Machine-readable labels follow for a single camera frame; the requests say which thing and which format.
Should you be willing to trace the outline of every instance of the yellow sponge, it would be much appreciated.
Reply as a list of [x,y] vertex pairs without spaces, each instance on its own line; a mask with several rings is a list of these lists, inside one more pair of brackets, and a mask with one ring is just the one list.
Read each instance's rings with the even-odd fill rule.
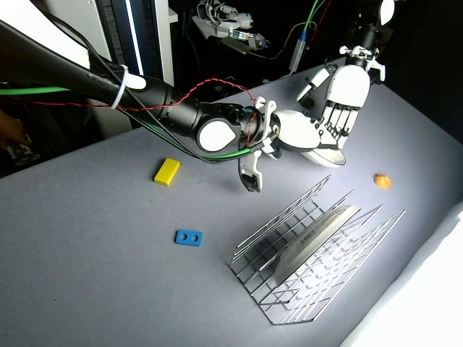
[[166,158],[162,164],[161,169],[156,174],[154,182],[157,184],[162,184],[163,186],[169,186],[172,182],[172,179],[174,179],[175,174],[179,170],[179,167],[180,162],[171,158]]

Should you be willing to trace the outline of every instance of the blue block with two holes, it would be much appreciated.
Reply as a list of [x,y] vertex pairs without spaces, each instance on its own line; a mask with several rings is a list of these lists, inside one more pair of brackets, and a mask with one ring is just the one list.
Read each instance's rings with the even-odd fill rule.
[[175,237],[175,242],[178,244],[183,244],[185,246],[200,246],[201,239],[203,238],[203,233],[199,231],[191,231],[180,229],[177,231],[177,236]]

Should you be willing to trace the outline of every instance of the table surface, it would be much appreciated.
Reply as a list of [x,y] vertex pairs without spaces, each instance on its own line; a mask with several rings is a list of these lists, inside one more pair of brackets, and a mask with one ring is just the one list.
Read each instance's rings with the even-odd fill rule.
[[[301,110],[294,96],[314,72],[253,93]],[[463,146],[385,86],[372,86],[344,152],[342,168],[262,158],[256,194],[236,163],[209,166],[137,129],[0,180],[0,346],[338,346],[463,195]],[[169,188],[152,182],[165,157],[181,162]],[[226,262],[327,175],[322,207],[355,188],[349,203],[385,205],[378,223],[407,213],[320,318],[272,326]],[[180,228],[203,244],[175,244]]]

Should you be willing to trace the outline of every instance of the wire dish rack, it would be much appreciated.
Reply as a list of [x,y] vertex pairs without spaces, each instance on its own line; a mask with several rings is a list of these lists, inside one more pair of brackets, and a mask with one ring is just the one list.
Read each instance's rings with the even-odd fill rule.
[[[405,210],[373,229],[363,228],[383,207],[361,214],[336,231],[280,286],[273,272],[289,242],[324,214],[315,202],[326,177],[235,249],[229,267],[274,325],[312,322],[333,301],[360,265],[405,214]],[[354,190],[327,211],[340,206]]]

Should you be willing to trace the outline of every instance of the white zip tie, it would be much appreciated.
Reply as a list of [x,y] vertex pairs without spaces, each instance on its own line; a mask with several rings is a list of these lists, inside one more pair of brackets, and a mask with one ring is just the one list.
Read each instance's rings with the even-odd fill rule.
[[127,75],[129,74],[129,68],[122,64],[121,67],[124,68],[124,76],[122,76],[121,85],[119,86],[119,92],[117,92],[116,98],[114,99],[114,102],[111,105],[112,109],[115,109],[119,105],[119,101],[122,99],[122,95],[124,94],[125,86],[127,84]]

